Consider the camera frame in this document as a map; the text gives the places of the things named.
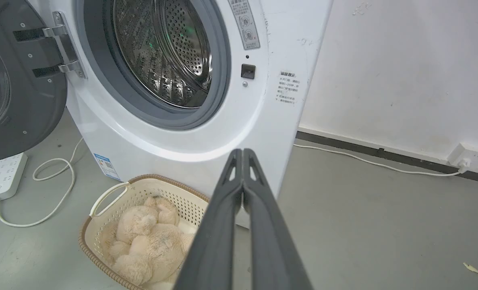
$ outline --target white cable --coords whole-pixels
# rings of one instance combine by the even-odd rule
[[[56,211],[58,210],[58,208],[60,207],[60,205],[62,205],[62,202],[64,202],[65,198],[67,197],[67,195],[71,192],[73,186],[74,186],[74,182],[76,180],[76,176],[74,174],[74,169],[71,165],[71,162],[72,160],[74,159],[74,155],[76,154],[76,150],[77,150],[77,147],[78,145],[81,143],[81,141],[83,141],[83,138],[81,138],[78,143],[76,144],[76,147],[74,148],[74,151],[72,153],[72,156],[71,156],[71,159],[69,161],[63,159],[63,158],[53,158],[51,160],[47,160],[46,162],[40,164],[40,166],[37,167],[37,169],[35,169],[35,171],[33,172],[33,180],[36,180],[36,181],[44,181],[44,180],[48,180],[50,178],[53,178],[55,176],[57,176],[58,174],[64,172],[67,168],[70,168],[71,172],[72,172],[72,180],[71,180],[71,185],[69,186],[69,189],[67,189],[67,191],[65,192],[64,194],[64,197],[62,197],[62,199],[60,200],[60,202],[58,203],[58,205],[53,209],[53,211],[47,215],[46,217],[44,217],[43,219],[37,221],[37,222],[33,222],[32,224],[12,224],[11,222],[7,222],[3,216],[1,215],[1,212],[0,212],[0,220],[1,222],[7,224],[8,226],[14,226],[16,228],[27,228],[29,226],[36,226],[37,224],[40,224],[42,222],[44,222],[45,220],[47,220],[48,218],[50,218],[52,215],[54,215],[54,213],[56,213]],[[36,174],[38,172],[38,170],[42,167],[44,167],[44,165],[46,165],[47,163],[49,162],[52,162],[52,161],[56,161],[56,160],[60,160],[60,161],[63,161],[65,163],[67,163],[66,167],[64,167],[63,169],[61,169],[60,171],[58,171],[57,173],[54,173],[53,175],[50,175],[50,176],[47,176],[47,177],[44,177],[44,178],[37,178],[36,177]]]
[[[304,146],[304,145],[297,145],[297,144],[293,144],[294,146],[296,147],[300,147],[300,148],[309,148],[309,149],[317,149],[317,150],[321,150],[321,151],[326,151],[326,152],[331,152],[331,153],[337,153],[337,154],[341,154],[341,155],[345,155],[345,156],[350,156],[350,157],[353,157],[357,160],[360,160],[360,161],[364,161],[366,163],[369,163],[369,164],[373,164],[373,165],[377,165],[377,166],[380,166],[380,167],[385,167],[387,169],[391,169],[391,170],[394,170],[394,171],[398,171],[398,172],[401,172],[401,173],[408,173],[408,174],[423,174],[425,176],[456,176],[460,173],[462,173],[463,171],[463,168],[461,167],[461,169],[459,169],[458,172],[454,172],[454,173],[449,173],[449,174],[439,174],[439,173],[428,173],[428,172],[420,172],[420,171],[407,171],[407,170],[401,170],[401,169],[397,169],[397,168],[394,168],[394,167],[391,167],[389,165],[384,165],[384,164],[380,164],[380,163],[376,163],[376,162],[372,162],[372,161],[368,161],[366,159],[362,159],[358,156],[355,156],[353,154],[349,154],[349,153],[346,153],[346,152],[341,152],[341,151],[334,151],[334,150],[329,150],[329,149],[324,149],[324,148],[320,148],[320,147],[314,147],[314,146]]]

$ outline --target brown basket rim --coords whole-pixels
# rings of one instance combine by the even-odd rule
[[[144,174],[141,176],[137,176],[135,178],[130,179],[128,182],[130,184],[133,184],[139,180],[147,179],[147,178],[152,178],[156,180],[161,180],[164,182],[167,182],[169,184],[172,184],[176,187],[180,187],[181,189],[184,189],[185,191],[188,191],[192,193],[193,195],[201,198],[202,200],[209,202],[210,198],[208,198],[206,195],[200,193],[199,191],[195,190],[192,187],[189,187],[183,183],[180,183],[176,180],[172,180],[170,178],[160,176],[158,174]],[[85,241],[85,231],[87,230],[88,224],[90,224],[90,221],[92,220],[92,217],[88,217],[87,220],[84,222],[81,230],[79,231],[79,238],[78,238],[78,243],[83,252],[89,257],[89,259],[96,265],[98,266],[106,275],[108,275],[110,278],[115,280],[117,283],[121,284],[125,288],[128,288],[129,290],[145,290],[142,287],[139,287],[137,285],[132,284],[130,281],[124,279],[121,277],[119,274],[115,273],[110,267],[106,266],[103,261],[101,261],[92,250],[88,247],[86,241]]]

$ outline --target instruction sticker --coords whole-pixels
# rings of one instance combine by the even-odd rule
[[[276,90],[276,101],[294,105],[296,104],[298,90],[300,90],[300,81],[296,79],[296,74],[281,71]]]
[[[248,0],[228,0],[235,15],[235,21],[241,34],[242,46],[245,50],[261,47],[257,27],[253,21],[253,15]]]
[[[94,154],[94,156],[95,160],[97,160],[97,163],[99,164],[99,167],[101,167],[101,170],[103,171],[105,176],[121,181],[121,179],[117,175],[117,172],[114,169],[114,166],[112,165],[112,162],[110,162],[110,159],[98,154]]]

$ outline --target basket handle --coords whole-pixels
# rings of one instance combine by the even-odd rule
[[[116,184],[112,187],[110,187],[107,191],[105,191],[94,203],[94,206],[92,206],[92,209],[90,210],[90,217],[91,218],[95,218],[95,217],[99,217],[101,216],[108,208],[110,208],[110,206],[114,205],[115,202],[117,202],[117,200],[119,200],[119,198],[121,198],[121,196],[123,196],[127,191],[128,191],[128,188],[130,186],[130,183],[129,182],[123,182],[123,183],[119,183],[119,184]],[[101,203],[103,202],[103,200],[109,196],[110,194],[112,194],[114,191],[116,191],[117,189],[120,189],[121,187],[126,187],[124,189],[124,191],[117,197],[114,199],[114,201],[112,201],[110,204],[108,204],[108,206],[106,206],[100,213],[95,213],[95,211],[97,211],[97,208],[101,205]]]

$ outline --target white wall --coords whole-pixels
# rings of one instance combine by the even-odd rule
[[[478,0],[370,0],[352,15],[361,3],[334,3],[300,130],[442,164],[478,145]]]

